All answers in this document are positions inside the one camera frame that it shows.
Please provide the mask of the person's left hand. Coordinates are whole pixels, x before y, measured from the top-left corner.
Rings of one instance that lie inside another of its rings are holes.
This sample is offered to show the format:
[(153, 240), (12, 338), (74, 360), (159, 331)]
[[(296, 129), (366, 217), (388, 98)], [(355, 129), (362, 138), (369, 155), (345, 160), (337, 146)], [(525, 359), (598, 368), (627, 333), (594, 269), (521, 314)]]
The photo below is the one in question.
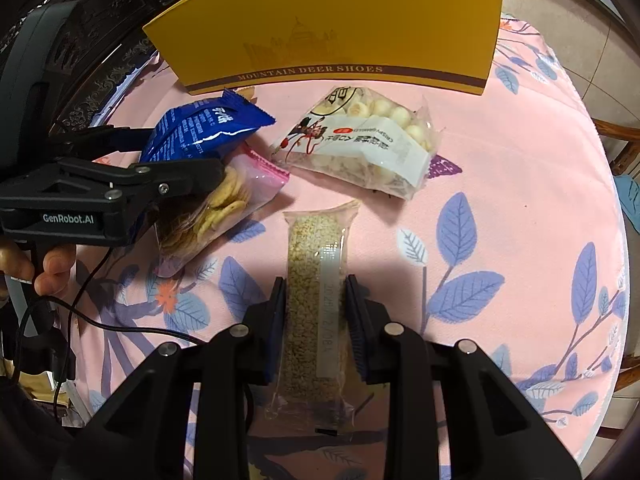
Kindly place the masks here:
[(47, 252), (42, 259), (42, 270), (36, 271), (17, 244), (7, 238), (1, 240), (1, 274), (31, 282), (39, 296), (62, 295), (75, 261), (75, 245), (58, 246)]

